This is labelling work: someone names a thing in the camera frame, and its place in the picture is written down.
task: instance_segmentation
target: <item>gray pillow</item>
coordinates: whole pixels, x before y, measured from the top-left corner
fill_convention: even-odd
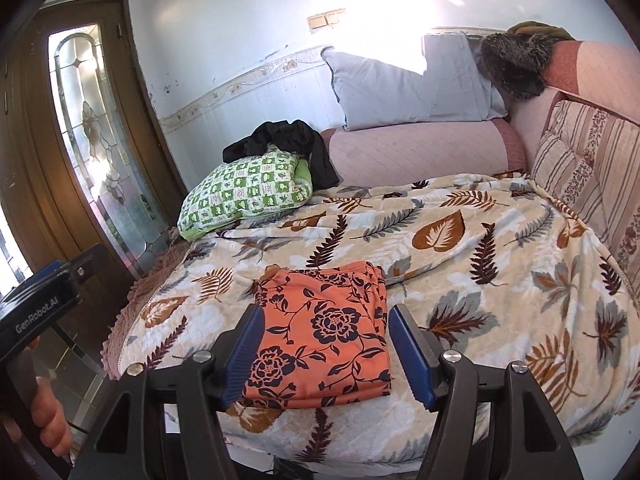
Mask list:
[[[464,34],[424,37],[427,70],[404,70],[375,59],[322,50],[346,130],[392,124],[487,121],[506,115],[504,101],[478,72]]]

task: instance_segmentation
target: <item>metal screw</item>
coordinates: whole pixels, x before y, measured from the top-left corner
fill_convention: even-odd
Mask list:
[[[197,363],[206,363],[209,359],[211,359],[211,352],[208,350],[200,350],[193,355],[193,360]]]
[[[131,375],[135,377],[137,375],[140,375],[144,371],[145,371],[145,365],[143,365],[142,363],[133,363],[132,365],[129,365],[129,367],[127,368],[127,375]]]
[[[447,350],[444,352],[444,354],[442,354],[442,356],[450,363],[457,363],[458,361],[460,361],[460,359],[462,359],[462,354],[457,350]]]
[[[525,374],[529,371],[529,367],[524,361],[514,361],[511,363],[511,368],[513,368],[513,371],[517,374]]]

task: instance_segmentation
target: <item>green and white pillow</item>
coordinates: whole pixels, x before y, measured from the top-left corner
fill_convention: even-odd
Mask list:
[[[196,240],[241,218],[300,207],[313,194],[306,160],[270,145],[267,153],[221,164],[187,195],[178,229]]]

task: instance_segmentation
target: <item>finger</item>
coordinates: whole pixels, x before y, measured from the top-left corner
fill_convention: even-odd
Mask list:
[[[54,449],[58,444],[60,444],[60,441],[65,436],[65,433],[65,413],[62,410],[62,406],[60,406],[56,412],[56,415],[53,417],[53,420],[49,424],[47,424],[40,432],[40,440],[45,446],[49,447],[50,449]]]
[[[71,445],[74,442],[74,438],[71,435],[71,429],[69,426],[66,426],[66,431],[60,442],[56,447],[53,448],[53,454],[55,456],[63,456],[71,451]]]
[[[58,401],[48,379],[36,377],[36,381],[38,382],[38,391],[31,403],[31,417],[36,426],[44,428],[56,416]]]
[[[11,442],[16,443],[22,438],[22,432],[15,421],[6,413],[0,413],[0,424],[2,424],[9,434]]]

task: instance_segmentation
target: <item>orange floral fabric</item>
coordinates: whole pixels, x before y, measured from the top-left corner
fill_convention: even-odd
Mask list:
[[[242,403],[319,408],[388,395],[382,270],[369,262],[273,267],[256,284],[265,333]]]

